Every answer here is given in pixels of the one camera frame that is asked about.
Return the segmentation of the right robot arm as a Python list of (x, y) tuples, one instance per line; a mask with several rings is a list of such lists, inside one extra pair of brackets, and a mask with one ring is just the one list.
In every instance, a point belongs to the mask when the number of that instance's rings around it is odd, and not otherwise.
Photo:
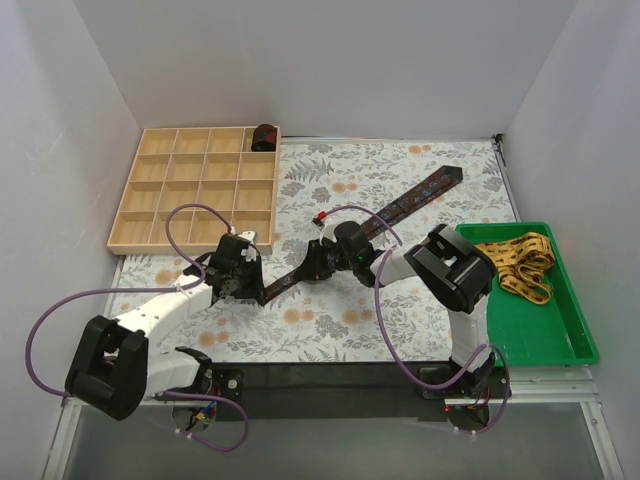
[(321, 237), (309, 243), (294, 278), (320, 281), (347, 270), (375, 293), (396, 281), (417, 277), (447, 310), (453, 377), (438, 384), (414, 375), (411, 380), (425, 390), (469, 398), (486, 389), (495, 365), (487, 311), (497, 270), (484, 253), (445, 224), (435, 227), (419, 244), (383, 251), (373, 246), (358, 223), (347, 221), (325, 227)]

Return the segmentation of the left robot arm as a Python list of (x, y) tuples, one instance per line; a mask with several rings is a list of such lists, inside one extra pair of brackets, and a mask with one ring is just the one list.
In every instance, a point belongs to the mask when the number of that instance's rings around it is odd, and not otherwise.
[(189, 318), (227, 297), (262, 294), (257, 234), (225, 234), (217, 249), (203, 254), (177, 284), (115, 319), (98, 315), (85, 326), (65, 380), (73, 397), (115, 420), (130, 416), (142, 400), (176, 390), (193, 400), (214, 385), (213, 363), (202, 352), (152, 348)]

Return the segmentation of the dark brown patterned tie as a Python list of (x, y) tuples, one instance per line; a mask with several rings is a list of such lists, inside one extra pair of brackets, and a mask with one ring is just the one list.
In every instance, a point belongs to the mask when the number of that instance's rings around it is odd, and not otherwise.
[[(415, 187), (406, 191), (400, 197), (387, 204), (380, 211), (371, 215), (368, 220), (358, 224), (364, 229), (367, 238), (371, 242), (371, 240), (379, 234), (384, 231), (389, 231), (392, 226), (400, 223), (411, 214), (457, 186), (461, 183), (462, 179), (463, 172), (461, 168), (445, 165), (436, 170), (433, 174), (429, 175)], [(196, 257), (196, 259), (190, 262), (190, 266), (182, 271), (182, 274), (202, 279), (205, 283), (206, 263), (213, 252), (207, 252)], [(292, 271), (288, 272), (270, 285), (266, 286), (264, 284), (265, 296), (262, 305), (269, 303), (271, 300), (275, 299), (294, 285), (300, 282), (306, 282), (298, 280), (298, 267), (294, 268)]]

